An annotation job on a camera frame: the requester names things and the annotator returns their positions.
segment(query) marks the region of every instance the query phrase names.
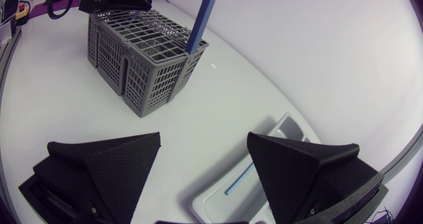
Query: blue strip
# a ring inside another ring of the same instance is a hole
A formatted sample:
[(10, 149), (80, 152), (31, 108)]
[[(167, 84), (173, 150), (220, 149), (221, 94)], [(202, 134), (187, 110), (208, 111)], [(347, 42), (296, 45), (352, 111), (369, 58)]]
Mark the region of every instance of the blue strip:
[(138, 17), (138, 14), (139, 14), (139, 11), (136, 11), (135, 13), (134, 13), (134, 15), (132, 16), (132, 18), (131, 18), (131, 20), (134, 20), (134, 19), (136, 19), (137, 17)]
[(238, 177), (238, 179), (236, 179), (236, 181), (225, 191), (226, 195), (231, 194), (234, 189), (241, 183), (241, 181), (243, 181), (243, 179), (247, 176), (247, 174), (252, 170), (252, 168), (254, 167), (254, 163), (251, 163), (249, 165), (249, 167), (242, 173), (242, 175), (240, 175), (240, 177)]
[(190, 55), (197, 51), (198, 44), (200, 39), (203, 36), (203, 32), (206, 29), (207, 21), (209, 20), (210, 14), (214, 6), (215, 0), (202, 0), (200, 10), (198, 11), (196, 22), (192, 28), (190, 38), (186, 45), (185, 51)]

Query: white table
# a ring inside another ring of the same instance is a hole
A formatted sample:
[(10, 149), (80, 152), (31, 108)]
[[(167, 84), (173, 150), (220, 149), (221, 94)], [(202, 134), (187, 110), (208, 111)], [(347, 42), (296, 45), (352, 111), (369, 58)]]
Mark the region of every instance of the white table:
[[(153, 8), (188, 28), (194, 24), (164, 1)], [(0, 117), (1, 160), (22, 223), (42, 223), (18, 186), (48, 156), (49, 141), (81, 143), (159, 131), (162, 147), (132, 223), (195, 222), (191, 199), (247, 153), (249, 131), (268, 133), (286, 112), (318, 142), (287, 98), (209, 30), (203, 39), (210, 46), (185, 88), (138, 118), (88, 62), (87, 23), (88, 15), (72, 9), (62, 19), (43, 15), (22, 28)]]

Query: white tray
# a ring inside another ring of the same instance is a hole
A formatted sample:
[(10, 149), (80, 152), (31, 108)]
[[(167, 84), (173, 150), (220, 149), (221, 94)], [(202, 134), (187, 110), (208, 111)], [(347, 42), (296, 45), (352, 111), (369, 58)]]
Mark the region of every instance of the white tray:
[[(286, 138), (282, 124), (292, 116), (286, 113), (269, 133)], [(302, 131), (302, 141), (308, 141)], [(248, 154), (229, 172), (192, 201), (192, 213), (202, 223), (248, 221), (250, 224), (275, 224), (257, 171)]]

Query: basket handle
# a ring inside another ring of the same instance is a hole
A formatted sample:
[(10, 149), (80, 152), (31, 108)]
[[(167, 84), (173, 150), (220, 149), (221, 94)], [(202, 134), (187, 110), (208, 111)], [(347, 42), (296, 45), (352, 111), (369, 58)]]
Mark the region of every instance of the basket handle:
[(198, 11), (196, 22), (192, 28), (191, 35), (188, 39), (185, 51), (192, 55), (197, 51), (198, 44), (206, 29), (207, 21), (212, 12), (215, 0), (202, 0), (200, 10)]

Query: gray plastic basket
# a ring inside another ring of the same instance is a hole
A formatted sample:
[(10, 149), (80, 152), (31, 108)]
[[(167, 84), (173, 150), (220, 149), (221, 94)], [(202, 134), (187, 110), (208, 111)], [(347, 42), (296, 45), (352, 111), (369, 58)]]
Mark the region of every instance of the gray plastic basket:
[[(208, 19), (211, 8), (210, 2), (207, 4)], [(91, 14), (88, 59), (142, 117), (184, 88), (208, 43), (200, 39), (198, 30), (193, 39), (194, 32), (158, 11), (142, 11), (135, 18), (134, 14), (135, 11)], [(202, 34), (206, 24), (204, 20), (201, 23)]]

